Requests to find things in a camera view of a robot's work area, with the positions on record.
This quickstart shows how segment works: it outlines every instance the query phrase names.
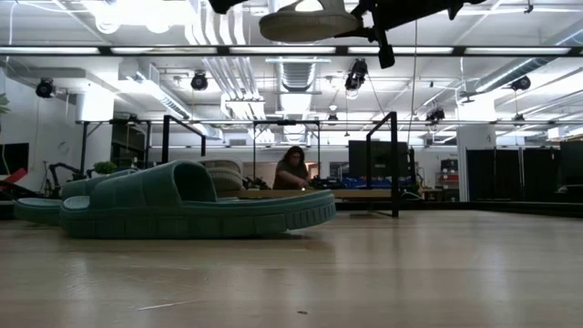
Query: air duct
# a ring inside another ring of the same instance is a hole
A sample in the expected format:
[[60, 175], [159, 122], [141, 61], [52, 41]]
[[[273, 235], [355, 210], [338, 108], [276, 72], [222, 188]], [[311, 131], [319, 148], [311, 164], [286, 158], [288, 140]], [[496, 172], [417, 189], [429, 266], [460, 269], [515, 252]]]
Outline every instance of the air duct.
[[[550, 37], [546, 45], [548, 46], [583, 46], [583, 20], [575, 23], [564, 31]], [[474, 82], [466, 83], [467, 95], [473, 96], [475, 94], [482, 94], [494, 91], [500, 87], [504, 87], [513, 81], [543, 67], [547, 64], [557, 60], [557, 57], [536, 57], [536, 58], [519, 58], [513, 60], [509, 64], [498, 69], [496, 72], [479, 78]], [[457, 90], [447, 89], [440, 95], [435, 97], [434, 101], [437, 104], [457, 100]]]

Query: cable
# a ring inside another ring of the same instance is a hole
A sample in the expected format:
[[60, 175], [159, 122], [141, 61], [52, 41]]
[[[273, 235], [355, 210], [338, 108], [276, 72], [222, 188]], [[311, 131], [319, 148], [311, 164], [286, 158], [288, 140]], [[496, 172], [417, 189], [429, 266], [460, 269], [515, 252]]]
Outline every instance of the cable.
[[5, 157], [5, 150], [6, 150], [6, 144], [2, 144], [2, 163], [4, 164], [4, 167], [6, 168], [6, 175], [10, 175], [10, 168], [8, 168], [8, 163], [6, 162], [6, 157]]
[[366, 75], [368, 76], [368, 80], [371, 82], [371, 87], [373, 87], [373, 93], [374, 93], [374, 97], [376, 98], [376, 103], [379, 105], [379, 109], [381, 109], [381, 113], [383, 113], [383, 117], [384, 117], [383, 106], [381, 106], [381, 101], [379, 100], [379, 97], [376, 95], [376, 90], [374, 89], [374, 83], [373, 83], [373, 80], [371, 79], [371, 75], [368, 74], [368, 72], [366, 72]]
[[41, 5], [35, 5], [35, 4], [30, 4], [30, 3], [22, 3], [20, 5], [30, 5], [34, 8], [38, 8], [38, 9], [42, 9], [42, 10], [46, 10], [52, 13], [65, 13], [65, 14], [75, 14], [75, 13], [90, 13], [90, 11], [88, 10], [68, 10], [68, 9], [51, 9], [51, 8], [47, 8], [45, 6], [41, 6]]
[[[18, 2], [15, 1], [12, 6], [10, 7], [10, 23], [8, 23], [8, 45], [11, 46], [12, 45], [12, 36], [14, 33], [14, 28], [13, 28], [13, 18], [14, 18], [14, 14], [15, 14], [15, 8], [18, 5]], [[8, 65], [8, 62], [10, 61], [10, 56], [6, 56], [6, 64]]]
[[411, 126], [413, 125], [413, 115], [415, 112], [415, 79], [417, 77], [417, 43], [419, 37], [419, 22], [415, 20], [415, 53], [414, 53], [414, 62], [413, 62], [413, 94], [411, 95], [411, 117], [409, 117], [409, 129], [407, 131], [407, 145], [411, 140]]

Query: desk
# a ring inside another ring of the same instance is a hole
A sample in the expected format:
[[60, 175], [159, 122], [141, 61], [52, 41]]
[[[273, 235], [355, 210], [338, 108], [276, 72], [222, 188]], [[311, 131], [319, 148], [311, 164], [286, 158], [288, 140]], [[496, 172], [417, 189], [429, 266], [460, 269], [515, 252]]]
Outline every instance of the desk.
[[[236, 197], [241, 200], [278, 199], [306, 195], [320, 190], [238, 190], [222, 191], [219, 197]], [[441, 192], [441, 190], [420, 190], [424, 196], [426, 192]], [[337, 199], [390, 199], [390, 190], [332, 190]]]

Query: green slide sandal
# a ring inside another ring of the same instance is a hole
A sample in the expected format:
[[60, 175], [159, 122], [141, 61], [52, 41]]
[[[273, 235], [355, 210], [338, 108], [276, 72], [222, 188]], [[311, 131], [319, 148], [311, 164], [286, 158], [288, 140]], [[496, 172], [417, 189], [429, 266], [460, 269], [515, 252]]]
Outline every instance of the green slide sandal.
[[100, 182], [61, 206], [60, 224], [77, 238], [232, 238], [307, 228], [335, 216], [329, 190], [278, 200], [217, 199], [199, 163], [179, 160]]
[[[135, 172], [135, 169], [124, 169], [120, 172], [93, 179], [83, 179], [67, 183], [62, 190], [62, 199], [66, 200], [75, 196], [90, 195], [95, 186], [106, 179], [121, 177]], [[25, 198], [15, 201], [15, 217], [38, 224], [58, 226], [59, 208], [62, 200]]]

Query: white column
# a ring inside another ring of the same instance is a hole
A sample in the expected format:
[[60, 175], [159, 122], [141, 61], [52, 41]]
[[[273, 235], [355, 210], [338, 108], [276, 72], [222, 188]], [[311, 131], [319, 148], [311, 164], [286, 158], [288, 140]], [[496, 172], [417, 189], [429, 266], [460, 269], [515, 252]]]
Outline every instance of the white column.
[[[77, 95], [77, 120], [95, 121], [110, 120], [113, 118], [114, 96], [101, 88], [95, 88], [85, 94]], [[89, 125], [87, 131], [91, 131], [97, 124]], [[77, 143], [77, 165], [81, 162], [81, 132]], [[109, 161], [111, 158], [111, 133], [112, 126], [102, 124], [90, 136], [87, 137], [85, 153], [85, 169], [92, 169], [95, 163]]]

